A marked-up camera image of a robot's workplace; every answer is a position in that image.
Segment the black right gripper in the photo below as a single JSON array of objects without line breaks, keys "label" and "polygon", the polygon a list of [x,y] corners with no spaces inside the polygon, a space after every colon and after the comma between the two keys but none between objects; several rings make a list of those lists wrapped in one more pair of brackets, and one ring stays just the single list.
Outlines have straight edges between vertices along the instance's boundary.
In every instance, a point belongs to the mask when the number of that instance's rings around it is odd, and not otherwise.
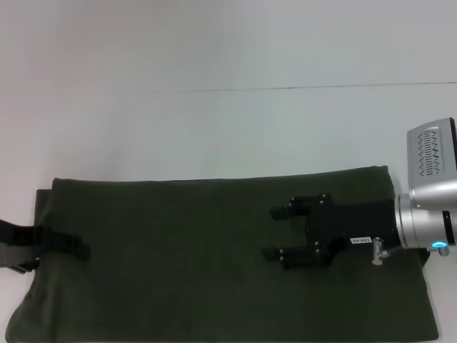
[{"label": "black right gripper", "polygon": [[392,199],[362,204],[337,204],[327,193],[293,196],[284,206],[271,207],[273,220],[306,218],[306,247],[266,247],[262,256],[283,269],[327,267],[339,251],[362,247],[375,238],[387,249],[401,245]]}]

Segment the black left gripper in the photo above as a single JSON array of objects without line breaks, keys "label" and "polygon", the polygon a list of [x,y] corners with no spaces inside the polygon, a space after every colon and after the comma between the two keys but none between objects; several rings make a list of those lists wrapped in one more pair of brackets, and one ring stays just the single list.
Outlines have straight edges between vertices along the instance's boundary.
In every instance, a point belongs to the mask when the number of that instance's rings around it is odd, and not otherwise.
[{"label": "black left gripper", "polygon": [[90,260],[90,246],[80,236],[50,227],[19,226],[1,220],[1,268],[20,274],[32,272],[40,265],[41,252],[69,254],[77,259]]}]

